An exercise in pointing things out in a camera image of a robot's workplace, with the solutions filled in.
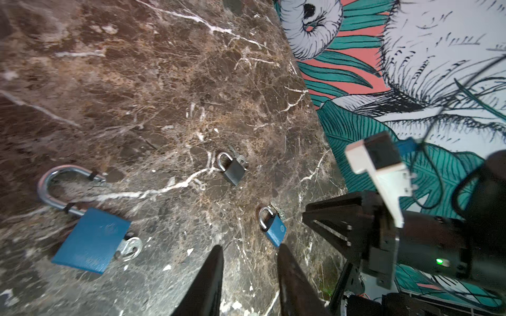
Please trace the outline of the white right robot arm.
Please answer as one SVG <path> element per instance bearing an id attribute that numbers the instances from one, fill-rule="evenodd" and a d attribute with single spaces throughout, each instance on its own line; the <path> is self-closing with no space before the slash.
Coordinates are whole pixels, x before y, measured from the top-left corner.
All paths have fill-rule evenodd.
<path id="1" fill-rule="evenodd" d="M 389 288 L 397 264 L 505 291 L 505 152 L 491 154 L 451 196 L 458 219 L 404 211 L 397 228 L 377 192 L 307 205 L 303 222 Z"/>

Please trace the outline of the dark brown padlock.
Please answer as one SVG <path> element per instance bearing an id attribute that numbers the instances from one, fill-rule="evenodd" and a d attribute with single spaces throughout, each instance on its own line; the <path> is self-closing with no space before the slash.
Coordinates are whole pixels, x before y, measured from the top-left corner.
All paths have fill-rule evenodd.
<path id="1" fill-rule="evenodd" d="M 233 146 L 229 146 L 229 152 L 220 152 L 216 159 L 225 179 L 237 186 L 247 171 L 246 157 L 239 154 Z"/>

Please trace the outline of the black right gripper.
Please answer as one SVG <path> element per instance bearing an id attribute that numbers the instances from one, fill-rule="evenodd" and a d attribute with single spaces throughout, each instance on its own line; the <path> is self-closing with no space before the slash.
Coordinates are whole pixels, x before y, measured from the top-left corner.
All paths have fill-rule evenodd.
<path id="1" fill-rule="evenodd" d="M 366 229 L 368 215 L 372 216 L 372 226 Z M 379 287 L 393 286 L 399 229 L 379 193 L 357 192 L 308 204 L 303 223 L 347 261 L 361 262 L 362 272 L 375 277 Z"/>

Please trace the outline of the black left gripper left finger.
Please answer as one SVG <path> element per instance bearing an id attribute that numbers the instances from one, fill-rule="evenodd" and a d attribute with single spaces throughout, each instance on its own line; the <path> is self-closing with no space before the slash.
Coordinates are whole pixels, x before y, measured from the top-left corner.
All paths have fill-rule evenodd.
<path id="1" fill-rule="evenodd" d="M 223 267 L 223 248 L 215 245 L 172 315 L 219 315 Z"/>

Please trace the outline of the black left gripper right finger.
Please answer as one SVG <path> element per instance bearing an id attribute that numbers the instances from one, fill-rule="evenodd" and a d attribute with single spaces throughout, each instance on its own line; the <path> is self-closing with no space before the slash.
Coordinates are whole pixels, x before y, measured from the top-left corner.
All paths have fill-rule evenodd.
<path id="1" fill-rule="evenodd" d="M 277 265 L 282 315 L 330 315 L 286 244 L 279 246 Z"/>

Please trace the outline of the large blue padlock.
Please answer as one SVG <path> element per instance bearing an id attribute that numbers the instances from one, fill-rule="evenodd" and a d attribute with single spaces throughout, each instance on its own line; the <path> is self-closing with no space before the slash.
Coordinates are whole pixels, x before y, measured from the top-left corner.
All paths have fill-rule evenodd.
<path id="1" fill-rule="evenodd" d="M 44 203 L 79 218 L 51 262 L 101 275 L 112 259 L 126 262 L 137 258 L 144 243 L 129 231 L 130 221 L 96 208 L 80 209 L 75 203 L 60 201 L 50 194 L 51 181 L 65 172 L 85 176 L 90 181 L 106 181 L 98 172 L 77 165 L 54 167 L 39 179 L 37 194 Z"/>

